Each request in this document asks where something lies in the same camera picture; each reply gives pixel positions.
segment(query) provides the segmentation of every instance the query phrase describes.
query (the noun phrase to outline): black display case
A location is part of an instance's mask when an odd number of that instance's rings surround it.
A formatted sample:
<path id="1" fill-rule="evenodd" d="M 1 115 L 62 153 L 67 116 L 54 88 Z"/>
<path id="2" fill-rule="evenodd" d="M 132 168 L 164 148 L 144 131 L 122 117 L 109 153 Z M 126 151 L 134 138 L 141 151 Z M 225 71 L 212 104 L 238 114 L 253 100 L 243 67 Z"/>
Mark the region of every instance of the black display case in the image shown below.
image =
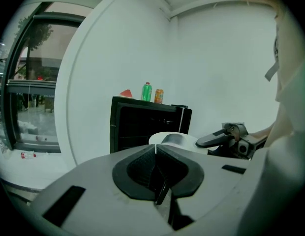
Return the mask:
<path id="1" fill-rule="evenodd" d="M 183 105 L 164 105 L 114 96 L 110 118 L 110 153 L 147 145 L 159 132 L 187 134 L 192 110 Z"/>

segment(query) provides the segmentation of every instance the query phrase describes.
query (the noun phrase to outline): white round object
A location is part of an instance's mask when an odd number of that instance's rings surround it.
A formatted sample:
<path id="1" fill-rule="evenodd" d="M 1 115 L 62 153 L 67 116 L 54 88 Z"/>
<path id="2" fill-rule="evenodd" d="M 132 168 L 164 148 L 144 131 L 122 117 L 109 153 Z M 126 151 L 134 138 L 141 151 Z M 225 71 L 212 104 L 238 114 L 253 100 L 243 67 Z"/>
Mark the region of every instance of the white round object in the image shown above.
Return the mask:
<path id="1" fill-rule="evenodd" d="M 171 135 L 171 134 L 177 134 L 177 135 L 182 136 L 182 140 L 181 140 L 180 144 L 172 143 L 172 142 L 162 142 L 166 138 L 167 135 Z M 170 146 L 182 148 L 185 150 L 189 150 L 189 151 L 193 151 L 193 152 L 197 152 L 197 153 L 201 153 L 201 154 L 207 154 L 207 148 L 200 148 L 195 145 L 197 140 L 198 140 L 197 138 L 195 138 L 193 136 L 189 136 L 187 134 L 183 134 L 183 133 L 160 132 L 160 133 L 156 133 L 150 137 L 149 144 L 170 145 Z"/>

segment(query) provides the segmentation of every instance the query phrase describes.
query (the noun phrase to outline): white wall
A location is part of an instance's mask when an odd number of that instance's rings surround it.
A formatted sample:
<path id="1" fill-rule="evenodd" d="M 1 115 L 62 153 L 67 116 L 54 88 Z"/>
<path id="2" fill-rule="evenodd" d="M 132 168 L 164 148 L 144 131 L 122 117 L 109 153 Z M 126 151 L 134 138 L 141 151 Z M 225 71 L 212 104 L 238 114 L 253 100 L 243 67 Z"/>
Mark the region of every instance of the white wall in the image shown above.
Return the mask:
<path id="1" fill-rule="evenodd" d="M 151 0 L 103 0 L 76 31 L 56 87 L 58 140 L 68 160 L 80 164 L 110 153 L 113 95 L 130 89 L 139 99 L 149 81 L 169 91 L 168 26 Z M 165 95 L 165 103 L 170 103 Z"/>
<path id="2" fill-rule="evenodd" d="M 172 101 L 192 110 L 189 134 L 201 137 L 226 121 L 244 121 L 249 132 L 275 121 L 275 13 L 262 5 L 217 5 L 179 16 L 176 86 Z"/>

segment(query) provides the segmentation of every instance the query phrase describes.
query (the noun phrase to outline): window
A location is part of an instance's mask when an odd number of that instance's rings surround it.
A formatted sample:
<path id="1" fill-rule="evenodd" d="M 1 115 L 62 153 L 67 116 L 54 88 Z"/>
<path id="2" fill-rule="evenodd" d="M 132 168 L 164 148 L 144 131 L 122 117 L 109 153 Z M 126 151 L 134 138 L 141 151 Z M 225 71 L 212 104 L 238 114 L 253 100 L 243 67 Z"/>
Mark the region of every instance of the window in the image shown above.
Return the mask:
<path id="1" fill-rule="evenodd" d="M 35 9 L 40 5 L 40 3 L 33 3 L 29 5 L 24 5 L 20 7 L 12 19 L 10 20 L 9 24 L 7 25 L 1 40 L 0 40 L 0 98 L 1 98 L 1 87 L 3 85 L 2 79 L 4 75 L 4 69 L 6 65 L 6 60 L 10 49 L 13 46 L 17 33 L 20 29 L 20 26 L 24 22 L 24 18 L 29 17 Z M 0 139 L 5 139 L 5 133 L 1 118 L 1 104 L 0 104 Z"/>
<path id="2" fill-rule="evenodd" d="M 10 149 L 60 152 L 54 119 L 54 95 L 65 51 L 84 17 L 47 12 L 41 3 L 27 18 L 0 78 L 0 137 Z"/>
<path id="3" fill-rule="evenodd" d="M 91 13 L 92 9 L 72 3 L 54 2 L 49 8 L 46 9 L 46 11 L 62 12 L 87 17 L 89 13 Z"/>
<path id="4" fill-rule="evenodd" d="M 57 145 L 54 95 L 15 93 L 18 142 Z"/>
<path id="5" fill-rule="evenodd" d="M 65 51 L 77 27 L 33 23 L 11 79 L 56 81 Z"/>

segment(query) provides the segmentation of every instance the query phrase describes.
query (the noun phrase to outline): red item on floor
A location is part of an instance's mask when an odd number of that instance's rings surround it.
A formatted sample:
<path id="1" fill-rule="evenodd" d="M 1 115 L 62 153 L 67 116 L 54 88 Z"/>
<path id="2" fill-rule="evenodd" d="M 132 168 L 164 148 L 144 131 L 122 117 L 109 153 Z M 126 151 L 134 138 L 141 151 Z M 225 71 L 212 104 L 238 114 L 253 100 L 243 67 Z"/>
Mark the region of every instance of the red item on floor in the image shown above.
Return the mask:
<path id="1" fill-rule="evenodd" d="M 128 97 L 128 98 L 133 98 L 132 93 L 131 93 L 131 91 L 129 89 L 123 91 L 122 93 L 120 93 L 120 96 Z"/>
<path id="2" fill-rule="evenodd" d="M 20 155 L 22 159 L 32 159 L 36 157 L 34 152 L 21 152 Z"/>

